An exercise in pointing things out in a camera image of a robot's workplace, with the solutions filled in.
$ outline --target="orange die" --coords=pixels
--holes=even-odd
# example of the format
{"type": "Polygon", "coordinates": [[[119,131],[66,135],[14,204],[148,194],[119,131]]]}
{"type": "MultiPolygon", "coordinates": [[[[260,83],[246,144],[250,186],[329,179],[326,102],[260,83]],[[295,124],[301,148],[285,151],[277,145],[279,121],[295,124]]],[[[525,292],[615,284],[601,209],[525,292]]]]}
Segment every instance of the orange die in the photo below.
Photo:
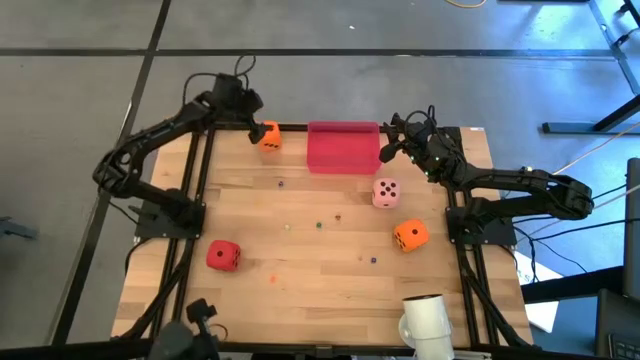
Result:
{"type": "Polygon", "coordinates": [[[267,130],[267,133],[264,134],[262,140],[258,146],[260,147],[260,151],[270,152],[278,150],[282,146],[282,137],[280,136],[280,128],[278,127],[278,123],[275,121],[267,120],[264,122],[265,125],[271,125],[272,129],[267,130]]]}
{"type": "Polygon", "coordinates": [[[393,237],[402,251],[410,252],[429,241],[429,232],[420,220],[411,219],[396,226],[393,230],[393,237]]]}

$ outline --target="black floor stripe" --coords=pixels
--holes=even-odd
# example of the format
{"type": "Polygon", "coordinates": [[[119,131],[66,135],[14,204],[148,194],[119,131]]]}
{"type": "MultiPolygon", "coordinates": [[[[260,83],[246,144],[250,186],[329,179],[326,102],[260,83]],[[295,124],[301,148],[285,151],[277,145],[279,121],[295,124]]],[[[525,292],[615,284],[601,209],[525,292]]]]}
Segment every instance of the black floor stripe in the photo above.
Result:
{"type": "MultiPolygon", "coordinates": [[[[142,94],[147,84],[147,79],[149,78],[149,72],[151,71],[154,56],[153,50],[156,49],[158,42],[160,41],[160,36],[162,35],[162,29],[164,28],[170,5],[171,0],[162,1],[156,25],[153,29],[149,46],[145,51],[144,60],[142,61],[140,72],[138,73],[138,79],[133,89],[133,94],[131,95],[130,108],[120,130],[118,143],[126,139],[131,134],[133,123],[140,106],[140,100],[142,99],[142,94]]],[[[58,321],[55,325],[55,330],[53,331],[52,345],[64,345],[69,337],[69,332],[73,326],[73,319],[80,302],[80,297],[82,296],[82,291],[84,290],[84,285],[86,283],[87,276],[89,275],[89,270],[91,269],[91,262],[98,246],[98,240],[100,239],[110,198],[111,196],[108,193],[101,192],[96,199],[96,203],[94,203],[93,211],[89,217],[90,220],[87,223],[87,227],[82,238],[82,250],[80,252],[80,258],[77,262],[77,266],[74,269],[73,279],[68,287],[68,291],[63,295],[66,299],[63,301],[62,310],[59,312],[60,315],[59,317],[54,318],[54,321],[58,321]]]]}
{"type": "Polygon", "coordinates": [[[425,57],[613,57],[609,49],[160,49],[155,56],[425,56],[425,57]]]}
{"type": "Polygon", "coordinates": [[[61,49],[41,49],[41,48],[0,48],[0,56],[78,56],[78,57],[101,57],[101,56],[144,56],[147,49],[125,49],[125,48],[61,48],[61,49]]]}
{"type": "MultiPolygon", "coordinates": [[[[159,38],[154,38],[157,46],[159,38]]],[[[615,57],[609,49],[126,49],[126,48],[0,48],[1,56],[424,56],[505,58],[593,58],[615,57]]]]}

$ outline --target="wooden table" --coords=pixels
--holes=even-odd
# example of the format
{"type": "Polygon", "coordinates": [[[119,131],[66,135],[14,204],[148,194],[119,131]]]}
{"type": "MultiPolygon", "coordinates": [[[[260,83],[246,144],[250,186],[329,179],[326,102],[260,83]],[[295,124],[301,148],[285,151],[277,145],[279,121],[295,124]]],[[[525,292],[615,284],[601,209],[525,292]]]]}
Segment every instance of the wooden table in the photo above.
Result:
{"type": "MultiPolygon", "coordinates": [[[[461,131],[469,162],[491,167],[484,130],[461,131]]],[[[399,180],[400,205],[377,209],[371,205],[374,176],[310,174],[306,138],[304,132],[284,132],[281,151],[265,156],[250,145],[245,132],[216,133],[205,193],[206,221],[185,304],[200,297],[214,304],[219,315],[212,322],[225,325],[233,342],[397,346],[404,345],[398,335],[401,299],[442,293],[454,326],[454,346],[468,346],[460,275],[444,218],[445,189],[429,184],[406,156],[398,154],[375,177],[399,180]],[[405,254],[392,242],[392,229],[410,218],[421,219],[431,239],[405,254]],[[207,248],[216,239],[242,247],[237,272],[206,266],[207,248]]],[[[154,185],[179,187],[188,147],[188,136],[162,147],[154,185]]],[[[197,175],[196,171],[192,189],[197,175]]],[[[494,190],[476,190],[474,195],[498,198],[494,190]]],[[[132,256],[114,335],[126,331],[155,296],[167,243],[153,240],[132,256]]],[[[520,336],[531,341],[512,258],[497,246],[483,249],[496,305],[520,336]]],[[[477,299],[475,303],[486,342],[482,308],[477,299]]],[[[167,314],[171,308],[169,301],[167,314]]]]}

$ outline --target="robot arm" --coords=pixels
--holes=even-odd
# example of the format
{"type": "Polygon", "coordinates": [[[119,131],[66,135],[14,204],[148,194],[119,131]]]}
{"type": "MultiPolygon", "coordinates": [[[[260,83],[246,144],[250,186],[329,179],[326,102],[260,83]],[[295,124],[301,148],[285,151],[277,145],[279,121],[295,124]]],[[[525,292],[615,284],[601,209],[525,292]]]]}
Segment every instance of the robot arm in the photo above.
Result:
{"type": "Polygon", "coordinates": [[[527,192],[530,195],[490,201],[471,198],[460,222],[472,233],[481,233],[496,218],[549,214],[559,219],[584,219],[593,209],[591,189],[565,175],[522,168],[517,171],[480,169],[466,162],[454,141],[437,128],[427,115],[424,123],[409,123],[394,114],[385,123],[389,144],[380,151],[380,161],[388,162],[396,152],[406,153],[428,177],[456,190],[487,188],[527,192]]]}
{"type": "Polygon", "coordinates": [[[245,90],[235,76],[219,74],[213,91],[205,91],[173,117],[127,138],[107,153],[93,172],[98,186],[117,198],[137,197],[160,206],[176,224],[188,227],[200,211],[178,189],[163,190],[140,181],[144,159],[150,152],[190,132],[204,132],[216,122],[249,125],[249,140],[256,144],[269,126],[256,124],[253,114],[262,108],[260,96],[245,90]]]}

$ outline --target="gray floor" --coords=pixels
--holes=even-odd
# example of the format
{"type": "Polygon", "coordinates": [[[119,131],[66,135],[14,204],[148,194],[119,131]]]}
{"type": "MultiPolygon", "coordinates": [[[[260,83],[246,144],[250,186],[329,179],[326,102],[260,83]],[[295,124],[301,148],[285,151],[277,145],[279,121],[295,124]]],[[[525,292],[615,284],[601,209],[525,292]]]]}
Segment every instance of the gray floor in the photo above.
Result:
{"type": "MultiPolygon", "coordinates": [[[[160,3],[5,0],[0,47],[146,48],[160,3]]],[[[617,7],[607,2],[602,10],[607,26],[620,35],[634,25],[628,15],[613,15],[617,7]]],[[[634,70],[638,41],[624,45],[634,70]]],[[[607,44],[586,4],[489,0],[480,9],[462,10],[431,0],[184,0],[173,2],[160,47],[606,49],[607,44]]],[[[141,61],[0,57],[0,215],[40,231],[35,241],[0,241],[0,348],[47,341],[96,196],[91,172],[117,137],[141,61]]],[[[234,61],[156,58],[134,128],[175,113],[187,75],[230,72],[234,61]]],[[[259,113],[264,119],[382,122],[393,112],[434,104],[441,124],[486,128],[496,167],[549,171],[605,138],[542,135],[542,122],[595,122],[632,97],[620,67],[609,58],[261,57],[250,77],[265,102],[259,113]]],[[[190,94],[210,85],[195,81],[190,94]]],[[[638,139],[621,138],[567,174],[597,194],[623,184],[626,159],[639,155],[638,139]]],[[[618,202],[545,234],[623,216],[618,202]]],[[[110,210],[72,341],[108,338],[132,233],[132,225],[110,210]]],[[[548,244],[589,270],[622,262],[621,226],[548,244]]],[[[520,250],[528,253],[526,244],[520,250]]],[[[580,272],[544,248],[538,249],[538,260],[563,274],[580,272]]],[[[562,304],[553,337],[536,333],[536,341],[550,350],[588,352],[582,345],[589,331],[586,341],[576,340],[576,324],[582,330],[593,324],[574,309],[562,304]]]]}

